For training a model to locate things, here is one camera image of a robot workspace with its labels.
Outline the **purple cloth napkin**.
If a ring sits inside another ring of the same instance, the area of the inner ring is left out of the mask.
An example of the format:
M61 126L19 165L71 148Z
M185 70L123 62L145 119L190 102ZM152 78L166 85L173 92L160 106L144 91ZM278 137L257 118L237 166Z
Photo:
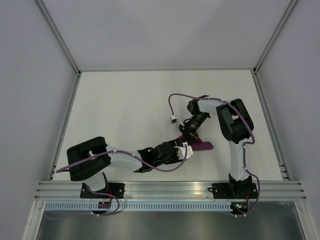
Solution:
M196 137L195 139L192 139L190 141L187 141L183 135L179 136L177 138L177 143L179 146L182 146L184 142L187 142L189 146L192 147L193 151L209 151L213 150L214 146L209 141L203 141L201 138Z

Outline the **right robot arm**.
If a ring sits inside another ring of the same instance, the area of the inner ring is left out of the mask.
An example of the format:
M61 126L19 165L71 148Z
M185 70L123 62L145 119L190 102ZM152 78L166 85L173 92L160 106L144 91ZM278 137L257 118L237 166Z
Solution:
M230 150L230 173L228 183L214 183L211 192L217 199L257 197L257 187L254 177L246 165L246 146L255 143L253 135L254 124L239 98L230 102L219 98L203 95L188 102L187 110L191 117L179 124L183 138L190 145L200 142L197 133L200 126L211 115L217 116L221 133L228 141Z

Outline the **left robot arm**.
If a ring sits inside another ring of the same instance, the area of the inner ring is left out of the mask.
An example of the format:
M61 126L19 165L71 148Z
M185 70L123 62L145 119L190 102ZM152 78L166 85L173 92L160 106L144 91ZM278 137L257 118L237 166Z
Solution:
M139 174L173 172L179 166L172 169L160 166L182 165L188 155L188 144L180 145L177 140L171 140L156 147L125 151L107 144L104 137L98 136L70 147L66 155L68 165L62 171L69 172L71 181L82 182L98 198L104 198L109 193L105 169L124 169Z

